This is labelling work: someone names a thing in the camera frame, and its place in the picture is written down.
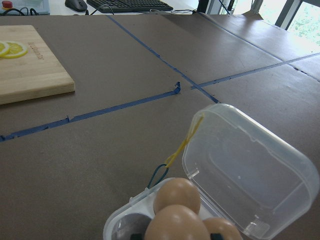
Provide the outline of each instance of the yellow string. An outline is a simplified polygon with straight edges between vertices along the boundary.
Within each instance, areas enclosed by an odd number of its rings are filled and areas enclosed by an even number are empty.
[[[202,116],[200,117],[200,119],[198,120],[198,122],[195,124],[193,131],[192,132],[188,132],[187,137],[182,141],[182,143],[180,144],[179,148],[177,149],[177,151],[172,154],[171,156],[169,156],[164,163],[166,164],[165,168],[169,168],[174,161],[176,160],[177,156],[179,155],[179,153],[186,147],[186,145],[190,142],[191,138],[195,135],[195,133],[198,130],[198,127],[200,125],[200,123],[203,121],[205,115],[202,113]]]

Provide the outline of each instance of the lemon slice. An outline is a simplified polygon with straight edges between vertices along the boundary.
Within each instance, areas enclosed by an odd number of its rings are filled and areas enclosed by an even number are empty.
[[[1,55],[1,58],[15,59],[25,55],[28,52],[28,48],[17,41],[6,41],[9,45],[9,51],[5,55]]]
[[[9,44],[5,41],[0,41],[0,57],[6,55],[9,52]]]

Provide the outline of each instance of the open lid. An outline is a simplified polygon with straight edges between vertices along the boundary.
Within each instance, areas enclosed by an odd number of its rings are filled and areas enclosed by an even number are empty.
[[[270,240],[308,211],[319,190],[312,162],[227,104],[197,112],[182,165],[208,211],[255,240]]]

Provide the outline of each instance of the black mouse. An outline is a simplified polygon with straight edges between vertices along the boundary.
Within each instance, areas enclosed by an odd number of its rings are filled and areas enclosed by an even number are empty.
[[[64,5],[76,12],[85,12],[88,8],[84,0],[65,0]]]

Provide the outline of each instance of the brown egg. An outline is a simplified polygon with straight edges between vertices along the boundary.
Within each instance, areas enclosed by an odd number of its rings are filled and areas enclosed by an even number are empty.
[[[197,187],[189,180],[181,177],[167,181],[158,191],[153,202],[154,213],[169,205],[183,205],[194,211],[200,210],[200,194]]]
[[[222,217],[210,217],[204,220],[203,223],[209,234],[221,234],[223,240],[242,240],[236,226]]]
[[[205,224],[191,209],[170,205],[155,215],[144,240],[210,240]]]

